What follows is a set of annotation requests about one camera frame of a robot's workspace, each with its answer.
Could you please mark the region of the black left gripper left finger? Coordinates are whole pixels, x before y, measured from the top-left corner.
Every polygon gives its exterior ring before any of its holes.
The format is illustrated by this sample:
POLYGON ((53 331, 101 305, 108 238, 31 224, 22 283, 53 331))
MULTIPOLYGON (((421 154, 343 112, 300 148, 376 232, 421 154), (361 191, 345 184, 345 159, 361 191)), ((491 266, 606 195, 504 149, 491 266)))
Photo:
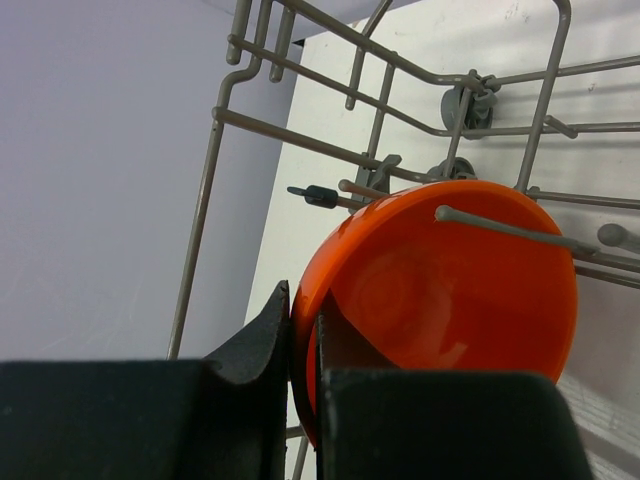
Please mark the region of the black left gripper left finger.
POLYGON ((289 286, 210 354, 1 366, 5 479, 281 479, 289 286))

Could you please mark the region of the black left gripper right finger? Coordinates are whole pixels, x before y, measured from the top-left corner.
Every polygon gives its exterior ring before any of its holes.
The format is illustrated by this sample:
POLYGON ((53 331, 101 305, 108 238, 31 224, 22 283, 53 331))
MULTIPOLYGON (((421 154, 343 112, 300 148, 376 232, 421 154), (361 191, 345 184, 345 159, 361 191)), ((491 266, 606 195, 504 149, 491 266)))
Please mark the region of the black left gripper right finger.
POLYGON ((520 372, 394 368, 338 314, 317 320, 321 479, 590 479, 568 405, 520 372))

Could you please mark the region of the orange bowl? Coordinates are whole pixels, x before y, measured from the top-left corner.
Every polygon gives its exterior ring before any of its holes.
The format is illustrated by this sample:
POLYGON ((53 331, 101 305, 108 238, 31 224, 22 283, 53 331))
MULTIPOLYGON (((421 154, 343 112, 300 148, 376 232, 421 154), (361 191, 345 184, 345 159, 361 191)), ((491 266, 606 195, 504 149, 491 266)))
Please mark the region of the orange bowl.
POLYGON ((438 221, 442 205, 560 234, 533 200, 481 180, 407 189, 348 217, 311 258, 292 306, 292 389, 310 440, 317 438, 311 345, 327 297, 401 368, 524 370, 560 378, 578 313, 570 252, 438 221))

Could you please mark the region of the grey wire dish rack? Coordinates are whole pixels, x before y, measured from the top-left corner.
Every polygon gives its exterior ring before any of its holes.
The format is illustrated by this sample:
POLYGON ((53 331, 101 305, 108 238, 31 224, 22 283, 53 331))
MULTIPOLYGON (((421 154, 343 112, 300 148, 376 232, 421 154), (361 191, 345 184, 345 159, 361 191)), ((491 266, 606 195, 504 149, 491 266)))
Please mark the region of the grey wire dish rack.
MULTIPOLYGON (((639 55, 639 1, 571 1, 572 21, 562 65, 639 55)), ((421 1, 385 15, 374 40, 428 68, 510 75, 546 64, 557 20, 552 1, 421 1)), ((330 33, 305 38, 303 66, 347 81, 355 49, 330 33)), ((494 125, 521 126, 534 115, 541 81, 509 85, 497 94, 494 125)), ((347 111, 340 95, 306 79, 286 86, 292 98, 286 126, 347 149, 365 147, 374 119, 359 103, 347 111)), ((442 126, 436 87, 397 72, 390 100, 394 107, 431 126, 442 126)), ((589 73, 556 81, 549 112, 567 123, 639 121, 639 66, 589 73)), ((377 154, 400 154, 404 168, 426 171, 444 159, 449 139, 420 133, 391 117, 384 121, 377 154)), ((479 177, 512 186, 526 138, 464 140, 459 155, 479 177)), ((277 281, 292 291, 327 235, 346 218, 344 210, 308 206, 286 186, 319 184, 334 188, 355 166, 229 127, 214 177, 211 206, 189 307, 181 355, 187 340, 204 341, 196 320, 217 322, 223 342, 264 305, 277 281), (231 179, 230 161, 257 161, 264 148, 266 183, 250 191, 249 173, 231 179)), ((575 140, 544 135, 533 165, 531 185, 541 190, 639 200, 639 133, 580 134, 575 140)), ((639 211, 541 201, 563 233, 600 244, 597 230, 617 223, 639 235, 639 211)), ((633 255, 603 247, 616 255, 633 255)), ((579 320, 572 350, 559 382, 569 402, 598 479, 639 479, 639 290, 580 277, 579 320)))

